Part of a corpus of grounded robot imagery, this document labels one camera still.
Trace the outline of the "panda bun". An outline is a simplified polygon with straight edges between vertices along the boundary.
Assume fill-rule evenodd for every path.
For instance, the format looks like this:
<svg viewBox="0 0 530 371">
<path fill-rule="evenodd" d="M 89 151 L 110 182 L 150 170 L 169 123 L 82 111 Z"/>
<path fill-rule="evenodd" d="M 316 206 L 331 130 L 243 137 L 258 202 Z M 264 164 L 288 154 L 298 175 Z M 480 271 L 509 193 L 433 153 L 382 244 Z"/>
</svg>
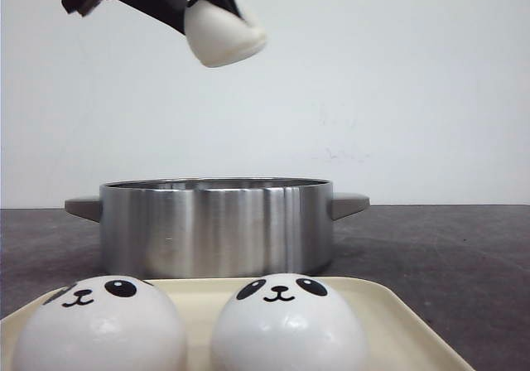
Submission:
<svg viewBox="0 0 530 371">
<path fill-rule="evenodd" d="M 364 370 L 368 342 L 351 305 L 315 277 L 278 273 L 239 288 L 217 318 L 215 370 Z"/>
<path fill-rule="evenodd" d="M 190 0 L 184 15 L 185 37 L 200 61 L 217 68 L 245 60 L 267 44 L 267 34 L 245 12 L 238 17 L 207 0 Z"/>
<path fill-rule="evenodd" d="M 91 277 L 28 318 L 14 370 L 184 370 L 186 328 L 160 288 L 129 276 Z"/>
</svg>

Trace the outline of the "cream plastic tray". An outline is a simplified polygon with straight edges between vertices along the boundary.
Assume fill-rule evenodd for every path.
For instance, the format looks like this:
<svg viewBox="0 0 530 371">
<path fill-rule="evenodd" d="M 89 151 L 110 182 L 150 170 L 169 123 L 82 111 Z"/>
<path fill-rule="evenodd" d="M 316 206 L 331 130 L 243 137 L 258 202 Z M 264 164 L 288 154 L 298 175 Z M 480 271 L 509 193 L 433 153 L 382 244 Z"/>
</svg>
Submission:
<svg viewBox="0 0 530 371">
<path fill-rule="evenodd" d="M 214 324 L 227 300 L 257 277 L 161 279 L 150 281 L 176 305 L 185 325 L 184 370 L 215 370 L 210 357 Z M 466 370 L 468 364 L 392 291 L 347 277 L 316 277 L 334 288 L 356 312 L 368 342 L 364 370 Z M 12 369 L 18 336 L 52 291 L 2 320 L 1 367 Z"/>
</svg>

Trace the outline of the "stainless steel steamer pot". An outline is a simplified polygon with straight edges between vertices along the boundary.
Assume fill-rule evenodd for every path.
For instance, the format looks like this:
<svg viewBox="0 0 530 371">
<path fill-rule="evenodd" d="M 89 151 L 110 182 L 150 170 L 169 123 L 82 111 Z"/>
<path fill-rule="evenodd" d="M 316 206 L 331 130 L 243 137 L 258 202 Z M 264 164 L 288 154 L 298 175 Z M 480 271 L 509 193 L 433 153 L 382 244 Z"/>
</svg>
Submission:
<svg viewBox="0 0 530 371">
<path fill-rule="evenodd" d="M 108 273 L 202 278 L 321 270 L 333 223 L 369 205 L 327 180 L 244 177 L 107 183 L 65 210 L 99 224 Z"/>
</svg>

